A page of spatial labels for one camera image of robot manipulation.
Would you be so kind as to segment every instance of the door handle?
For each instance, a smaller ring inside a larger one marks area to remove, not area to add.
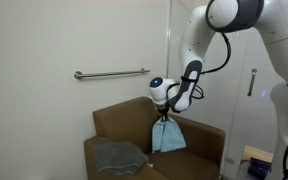
[[[253,85],[254,85],[254,80],[256,76],[257,69],[252,69],[252,78],[251,78],[251,83],[250,83],[250,88],[248,89],[248,96],[252,96],[252,91],[253,91]]]

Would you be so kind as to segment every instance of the brown armchair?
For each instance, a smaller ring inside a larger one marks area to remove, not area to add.
[[[176,115],[170,116],[178,123],[187,147],[152,153],[152,127],[160,115],[149,98],[140,97],[93,112],[97,135],[84,142],[88,179],[218,180],[224,131]],[[118,142],[131,141],[148,155],[153,168],[143,165],[133,176],[99,173],[94,150],[101,137]]]

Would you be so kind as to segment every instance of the gray towel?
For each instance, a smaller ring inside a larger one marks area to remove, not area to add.
[[[95,163],[101,173],[134,175],[147,162],[147,155],[129,141],[114,142],[101,138],[95,149]]]

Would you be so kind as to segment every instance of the metal grab bar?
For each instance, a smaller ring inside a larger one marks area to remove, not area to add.
[[[137,74],[137,73],[147,73],[150,72],[150,70],[145,70],[144,68],[141,68],[139,71],[124,71],[124,72],[110,72],[110,73],[94,73],[94,74],[83,74],[80,71],[76,71],[74,73],[74,77],[76,79],[82,79],[86,77],[100,77],[100,76],[115,76],[115,75],[124,75],[124,74]]]

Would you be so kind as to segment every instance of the blue towel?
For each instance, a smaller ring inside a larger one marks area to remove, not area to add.
[[[153,153],[155,151],[167,152],[186,147],[182,132],[172,118],[166,121],[159,119],[153,126]]]

